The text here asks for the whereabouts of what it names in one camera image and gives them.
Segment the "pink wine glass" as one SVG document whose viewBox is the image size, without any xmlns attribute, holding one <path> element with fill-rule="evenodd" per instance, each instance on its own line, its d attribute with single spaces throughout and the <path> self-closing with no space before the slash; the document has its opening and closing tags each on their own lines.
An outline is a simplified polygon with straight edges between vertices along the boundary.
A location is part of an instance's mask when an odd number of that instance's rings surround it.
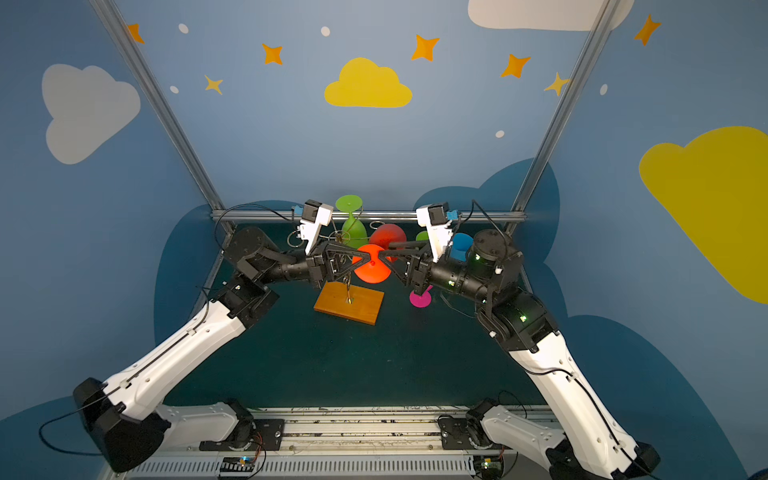
<svg viewBox="0 0 768 480">
<path fill-rule="evenodd" d="M 421 294 L 418 294 L 416 291 L 412 291 L 409 294 L 409 301 L 411 305 L 419 309 L 427 308 L 432 303 L 432 296 L 430 293 L 431 289 L 432 287 L 429 286 Z"/>
</svg>

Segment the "red wine glass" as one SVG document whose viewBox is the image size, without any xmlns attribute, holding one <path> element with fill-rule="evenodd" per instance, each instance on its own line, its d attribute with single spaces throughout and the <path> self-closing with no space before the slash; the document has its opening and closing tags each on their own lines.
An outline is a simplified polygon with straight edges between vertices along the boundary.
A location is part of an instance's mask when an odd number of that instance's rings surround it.
<svg viewBox="0 0 768 480">
<path fill-rule="evenodd" d="M 359 252 L 367 253 L 370 259 L 354 270 L 355 275 L 368 284 L 379 284 L 387 280 L 391 269 L 381 260 L 380 253 L 387 250 L 392 243 L 405 241 L 405 231 L 398 225 L 380 225 L 371 235 L 369 242 L 358 248 Z"/>
</svg>

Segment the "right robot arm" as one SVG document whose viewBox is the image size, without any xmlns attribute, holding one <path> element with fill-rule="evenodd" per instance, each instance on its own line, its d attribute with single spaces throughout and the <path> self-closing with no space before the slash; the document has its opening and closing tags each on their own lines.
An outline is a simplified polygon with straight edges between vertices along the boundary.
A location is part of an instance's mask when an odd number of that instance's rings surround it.
<svg viewBox="0 0 768 480">
<path fill-rule="evenodd" d="M 467 424 L 492 444 L 509 447 L 553 479 L 635 479 L 652 476 L 655 448 L 635 440 L 610 414 L 571 355 L 544 303 L 518 281 L 523 254 L 497 224 L 476 233 L 462 262 L 451 259 L 459 215 L 445 203 L 419 208 L 422 242 L 361 249 L 362 266 L 393 273 L 421 294 L 430 287 L 470 300 L 487 334 L 532 380 L 560 428 L 545 430 L 492 401 L 467 414 Z"/>
</svg>

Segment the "blue wine glass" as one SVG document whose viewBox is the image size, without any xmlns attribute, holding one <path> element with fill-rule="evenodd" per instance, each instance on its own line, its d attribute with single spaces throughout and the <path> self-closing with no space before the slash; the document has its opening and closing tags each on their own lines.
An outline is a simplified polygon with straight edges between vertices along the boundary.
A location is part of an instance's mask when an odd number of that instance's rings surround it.
<svg viewBox="0 0 768 480">
<path fill-rule="evenodd" d="M 465 262 L 472 245 L 472 236 L 465 233 L 456 233 L 452 238 L 450 258 L 458 262 Z"/>
</svg>

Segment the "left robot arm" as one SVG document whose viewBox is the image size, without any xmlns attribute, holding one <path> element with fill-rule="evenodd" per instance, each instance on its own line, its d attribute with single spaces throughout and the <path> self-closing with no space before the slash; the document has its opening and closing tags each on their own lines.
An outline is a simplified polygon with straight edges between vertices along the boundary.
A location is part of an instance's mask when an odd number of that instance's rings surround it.
<svg viewBox="0 0 768 480">
<path fill-rule="evenodd" d="M 271 284 L 308 281 L 324 287 L 355 270 L 379 265 L 374 249 L 320 240 L 332 212 L 328 204 L 304 204 L 297 226 L 303 250 L 281 251 L 257 226 L 236 232 L 223 251 L 233 275 L 197 314 L 133 365 L 106 380 L 88 378 L 74 389 L 74 412 L 97 447 L 97 456 L 113 472 L 127 472 L 162 448 L 191 443 L 231 451 L 264 450 L 252 414 L 235 400 L 192 414 L 177 414 L 163 401 L 206 359 L 267 315 L 279 299 Z"/>
</svg>

